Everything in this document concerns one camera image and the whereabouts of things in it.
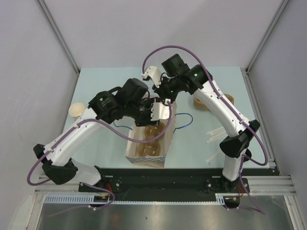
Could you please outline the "single brown pulp cup carrier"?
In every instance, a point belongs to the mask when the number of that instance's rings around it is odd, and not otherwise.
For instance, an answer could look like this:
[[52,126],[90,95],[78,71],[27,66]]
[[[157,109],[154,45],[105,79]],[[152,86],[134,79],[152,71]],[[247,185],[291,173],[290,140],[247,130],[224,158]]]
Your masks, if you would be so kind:
[[[147,126],[144,128],[145,140],[153,139],[158,136],[165,128],[165,124],[160,122],[158,126]],[[142,143],[138,146],[137,154],[139,157],[155,157],[160,155],[161,145],[160,140],[164,134],[157,140],[150,143]]]

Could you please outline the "blue checkered paper bag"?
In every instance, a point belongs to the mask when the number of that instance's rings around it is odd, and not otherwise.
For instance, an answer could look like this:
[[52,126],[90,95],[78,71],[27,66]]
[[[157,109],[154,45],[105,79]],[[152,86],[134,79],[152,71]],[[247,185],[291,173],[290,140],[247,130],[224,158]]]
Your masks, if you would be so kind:
[[159,120],[159,124],[156,126],[124,126],[124,128],[129,129],[129,138],[145,141],[155,138],[160,135],[164,129],[166,130],[158,139],[150,143],[136,143],[128,140],[125,157],[130,163],[145,167],[164,167],[166,155],[170,148],[174,133],[176,131],[182,131],[193,122],[193,116],[191,114],[177,113],[176,109],[177,104],[173,103],[172,118],[168,126],[169,112],[166,113],[166,119]]

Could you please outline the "white straw front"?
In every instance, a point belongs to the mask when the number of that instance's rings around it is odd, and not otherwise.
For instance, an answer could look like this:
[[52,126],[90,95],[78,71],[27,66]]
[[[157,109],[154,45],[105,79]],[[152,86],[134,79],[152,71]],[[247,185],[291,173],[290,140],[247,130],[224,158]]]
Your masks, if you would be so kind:
[[222,151],[221,151],[220,149],[218,149],[211,157],[209,157],[209,158],[206,160],[206,162],[207,162],[208,164],[210,164],[210,162],[211,162],[217,155],[219,155],[221,152],[222,152]]

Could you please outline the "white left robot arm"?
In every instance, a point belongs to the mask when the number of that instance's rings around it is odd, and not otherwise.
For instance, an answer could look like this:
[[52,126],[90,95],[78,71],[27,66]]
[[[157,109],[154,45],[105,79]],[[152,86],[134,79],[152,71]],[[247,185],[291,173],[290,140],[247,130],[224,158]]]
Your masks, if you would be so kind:
[[146,97],[149,88],[136,78],[128,79],[122,87],[99,92],[82,115],[58,138],[47,145],[34,147],[36,157],[48,181],[65,184],[73,179],[87,183],[95,191],[102,191],[106,180],[97,167],[88,166],[72,158],[81,145],[99,128],[123,117],[134,119],[138,127],[153,126],[152,109],[160,102],[158,97]]

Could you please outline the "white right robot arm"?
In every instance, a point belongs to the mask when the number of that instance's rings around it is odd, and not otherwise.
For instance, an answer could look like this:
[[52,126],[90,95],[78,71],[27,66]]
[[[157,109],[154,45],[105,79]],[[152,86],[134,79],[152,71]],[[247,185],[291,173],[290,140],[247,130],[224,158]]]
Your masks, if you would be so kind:
[[162,80],[158,67],[143,69],[142,78],[153,81],[153,90],[162,100],[175,101],[180,92],[188,92],[203,102],[218,119],[226,131],[227,137],[220,143],[225,154],[223,179],[221,186],[226,192],[238,188],[242,155],[248,152],[251,140],[257,133],[260,123],[242,115],[225,94],[218,88],[212,75],[203,64],[190,68],[175,54],[163,63],[169,78]]

